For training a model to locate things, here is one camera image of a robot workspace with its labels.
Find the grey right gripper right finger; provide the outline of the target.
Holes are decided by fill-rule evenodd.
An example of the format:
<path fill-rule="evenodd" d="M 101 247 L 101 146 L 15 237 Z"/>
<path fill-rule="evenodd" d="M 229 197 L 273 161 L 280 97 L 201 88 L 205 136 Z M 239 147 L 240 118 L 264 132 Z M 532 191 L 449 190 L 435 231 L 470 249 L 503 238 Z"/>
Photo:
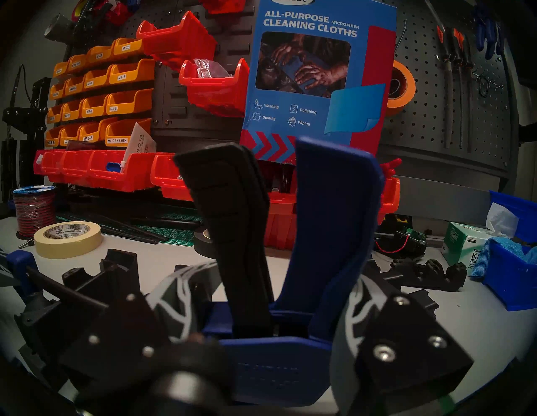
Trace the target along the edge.
<path fill-rule="evenodd" d="M 337 321 L 331 389 L 337 414 L 403 414 L 448 396 L 474 364 L 410 294 L 359 277 Z"/>

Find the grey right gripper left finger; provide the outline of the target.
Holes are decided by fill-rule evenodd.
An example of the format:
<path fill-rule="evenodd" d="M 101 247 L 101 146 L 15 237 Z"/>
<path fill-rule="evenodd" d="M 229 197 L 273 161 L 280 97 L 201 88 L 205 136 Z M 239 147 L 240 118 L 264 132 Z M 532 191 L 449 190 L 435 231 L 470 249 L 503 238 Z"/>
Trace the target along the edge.
<path fill-rule="evenodd" d="M 126 374 L 159 348 L 201 332 L 220 284 L 216 262 L 176 266 L 149 294 L 113 301 L 61 354 L 61 367 L 76 390 Z"/>

